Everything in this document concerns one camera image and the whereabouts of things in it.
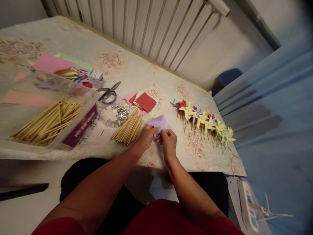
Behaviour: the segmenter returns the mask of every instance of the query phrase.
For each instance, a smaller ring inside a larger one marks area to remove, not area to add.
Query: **lap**
[[[61,180],[60,202],[89,174],[109,162],[101,158],[87,158],[71,166]],[[193,179],[210,196],[219,209],[228,216],[228,184],[221,172],[191,172]],[[132,193],[122,186],[97,234],[120,234],[129,222],[144,208]]]

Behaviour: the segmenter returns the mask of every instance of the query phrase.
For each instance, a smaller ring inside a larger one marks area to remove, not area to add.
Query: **hand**
[[[176,156],[177,136],[174,131],[161,130],[157,142],[163,145],[163,154],[165,157]]]
[[[154,133],[158,131],[159,131],[159,127],[153,128],[153,126],[151,125],[146,125],[142,129],[139,138],[134,143],[136,148],[139,148],[140,150],[142,150],[142,153],[146,151],[152,143],[152,140],[154,138],[153,137]]]

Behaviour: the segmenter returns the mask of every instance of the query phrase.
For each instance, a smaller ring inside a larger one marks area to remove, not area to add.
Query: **scissors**
[[[100,99],[98,99],[98,101],[102,101],[103,103],[109,103],[109,104],[114,103],[116,101],[116,98],[117,98],[116,92],[114,90],[120,85],[120,83],[121,82],[116,83],[114,86],[112,86],[111,89],[109,89],[109,88],[98,89],[97,91],[105,91],[105,93],[100,97]],[[111,95],[115,96],[114,100],[106,102],[107,98]]]

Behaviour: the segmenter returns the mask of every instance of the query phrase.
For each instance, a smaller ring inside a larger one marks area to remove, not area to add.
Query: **small white box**
[[[92,81],[90,79],[90,83],[92,84],[92,87],[95,88],[95,89],[100,89],[102,88],[103,84],[104,84],[104,79],[102,79],[102,81],[99,83],[99,82],[95,82],[95,81]]]
[[[103,73],[100,70],[94,69],[89,77],[91,81],[101,83],[103,80]]]

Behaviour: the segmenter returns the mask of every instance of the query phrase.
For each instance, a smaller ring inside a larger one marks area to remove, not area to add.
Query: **clear plastic box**
[[[3,81],[0,94],[1,100],[9,90],[16,90],[45,96],[56,101],[64,98],[64,101],[80,102],[85,105],[84,109],[48,146],[35,146],[24,142],[12,141],[10,136],[48,107],[0,103],[0,147],[3,148],[33,153],[48,153],[54,149],[71,150],[72,147],[62,144],[63,140],[72,132],[91,108],[95,106],[97,100],[100,98],[100,94],[97,91],[52,73],[36,72],[17,82],[13,82],[10,79],[6,79],[5,81],[5,78],[0,79]]]

